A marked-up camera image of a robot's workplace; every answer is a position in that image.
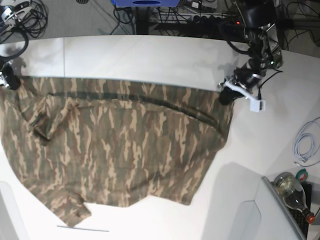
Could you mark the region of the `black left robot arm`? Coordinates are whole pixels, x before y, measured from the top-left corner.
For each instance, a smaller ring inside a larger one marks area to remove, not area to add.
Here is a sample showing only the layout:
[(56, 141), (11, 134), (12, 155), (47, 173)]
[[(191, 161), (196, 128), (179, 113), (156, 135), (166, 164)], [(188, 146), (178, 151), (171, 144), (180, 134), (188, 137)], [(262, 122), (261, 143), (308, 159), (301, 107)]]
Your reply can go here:
[[(261, 90), (268, 81), (266, 73), (273, 70), (281, 72), (283, 65), (282, 48), (276, 34), (277, 12), (272, 0), (237, 0), (237, 18), (225, 19), (218, 29), (226, 43), (236, 52), (249, 57), (233, 74), (219, 83), (219, 101), (229, 105), (239, 98), (251, 98), (254, 88)], [(238, 24), (240, 36), (247, 44), (247, 50), (236, 47), (227, 35), (227, 25)]]

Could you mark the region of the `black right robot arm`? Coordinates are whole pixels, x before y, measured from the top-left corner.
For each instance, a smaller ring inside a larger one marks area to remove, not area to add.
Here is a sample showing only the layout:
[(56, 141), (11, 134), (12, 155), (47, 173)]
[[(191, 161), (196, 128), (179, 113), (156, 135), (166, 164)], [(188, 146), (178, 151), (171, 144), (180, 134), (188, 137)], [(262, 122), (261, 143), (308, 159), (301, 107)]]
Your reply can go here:
[(22, 55), (29, 45), (29, 37), (22, 29), (21, 23), (31, 10), (30, 0), (2, 0), (0, 2), (0, 35), (3, 36), (9, 32), (18, 33), (24, 40), (24, 46), (17, 53), (0, 57), (0, 85), (10, 90), (17, 90), (21, 85), (20, 79), (12, 69), (12, 61)]

